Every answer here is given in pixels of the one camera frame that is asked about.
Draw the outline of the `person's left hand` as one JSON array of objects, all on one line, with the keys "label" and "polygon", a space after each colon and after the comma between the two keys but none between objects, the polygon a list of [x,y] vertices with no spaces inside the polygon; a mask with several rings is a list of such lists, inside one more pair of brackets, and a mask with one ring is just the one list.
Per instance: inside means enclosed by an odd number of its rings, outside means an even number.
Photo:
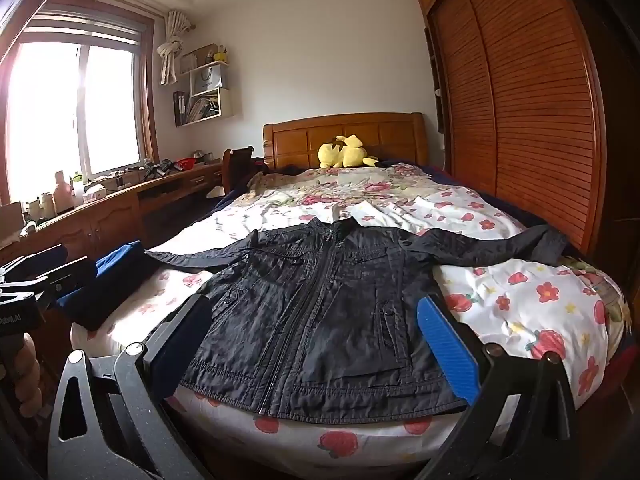
[{"label": "person's left hand", "polygon": [[25,418],[35,417],[42,408],[40,365],[34,341],[28,333],[24,333],[23,347],[14,356],[10,368],[1,364],[1,378],[6,376],[13,382],[21,415]]}]

